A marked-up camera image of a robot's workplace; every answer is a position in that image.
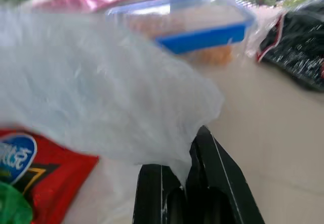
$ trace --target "blue oval logo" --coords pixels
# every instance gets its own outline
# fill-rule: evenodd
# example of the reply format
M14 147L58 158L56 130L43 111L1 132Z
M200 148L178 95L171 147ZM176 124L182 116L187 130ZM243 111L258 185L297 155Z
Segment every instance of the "blue oval logo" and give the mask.
M32 136L13 133L0 138L0 181L14 184L28 170L37 153Z

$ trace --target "blue container lid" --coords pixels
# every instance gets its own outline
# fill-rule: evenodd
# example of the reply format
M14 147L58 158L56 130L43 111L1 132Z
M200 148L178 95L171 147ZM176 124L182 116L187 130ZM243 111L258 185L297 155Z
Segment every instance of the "blue container lid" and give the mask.
M161 33L155 39L175 54L241 42L255 22L254 15L234 0L152 0L116 7L106 15L127 25L134 18L143 23L159 18L155 29Z

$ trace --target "clear plastic container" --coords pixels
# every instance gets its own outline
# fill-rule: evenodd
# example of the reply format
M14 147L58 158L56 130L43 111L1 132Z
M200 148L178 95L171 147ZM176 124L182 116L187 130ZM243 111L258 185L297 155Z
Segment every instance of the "clear plastic container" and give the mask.
M244 42L235 52L232 44L246 40L255 22L234 0L153 0L116 7L106 15L190 61L216 64L244 52Z

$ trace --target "snack package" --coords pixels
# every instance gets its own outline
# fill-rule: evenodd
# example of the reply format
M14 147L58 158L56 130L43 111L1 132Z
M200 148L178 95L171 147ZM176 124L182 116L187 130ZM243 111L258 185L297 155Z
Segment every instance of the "snack package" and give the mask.
M0 139L0 181L12 184L31 205L31 224L60 224L98 157L25 130L2 128Z

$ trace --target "black plastic object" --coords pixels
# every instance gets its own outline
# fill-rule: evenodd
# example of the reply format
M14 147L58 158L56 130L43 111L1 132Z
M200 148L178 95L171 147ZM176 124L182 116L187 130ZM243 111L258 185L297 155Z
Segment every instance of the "black plastic object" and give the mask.
M133 224L264 224L241 169L206 127L190 154L186 195L170 168L143 165Z
M264 62L283 69L298 84L324 92L324 0L281 15L260 51Z

